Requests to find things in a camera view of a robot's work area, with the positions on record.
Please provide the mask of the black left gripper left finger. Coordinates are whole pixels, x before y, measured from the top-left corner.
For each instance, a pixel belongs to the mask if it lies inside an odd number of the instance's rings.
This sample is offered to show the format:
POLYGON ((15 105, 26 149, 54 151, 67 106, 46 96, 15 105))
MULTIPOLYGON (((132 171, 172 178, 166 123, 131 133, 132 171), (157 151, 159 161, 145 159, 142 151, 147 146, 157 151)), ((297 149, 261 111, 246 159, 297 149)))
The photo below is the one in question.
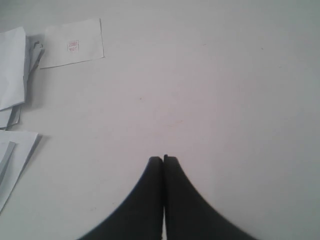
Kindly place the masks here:
POLYGON ((126 199, 81 239, 161 240, 163 219, 163 160, 153 156, 126 199))

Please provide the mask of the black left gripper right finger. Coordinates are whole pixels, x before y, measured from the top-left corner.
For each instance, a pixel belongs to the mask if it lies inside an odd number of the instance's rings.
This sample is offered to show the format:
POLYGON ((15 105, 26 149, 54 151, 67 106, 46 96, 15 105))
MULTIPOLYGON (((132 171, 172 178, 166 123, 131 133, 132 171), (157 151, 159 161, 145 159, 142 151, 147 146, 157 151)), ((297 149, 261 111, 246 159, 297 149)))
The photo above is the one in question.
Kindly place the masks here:
POLYGON ((165 227, 168 240, 252 240, 198 193, 178 159, 163 159, 165 227))

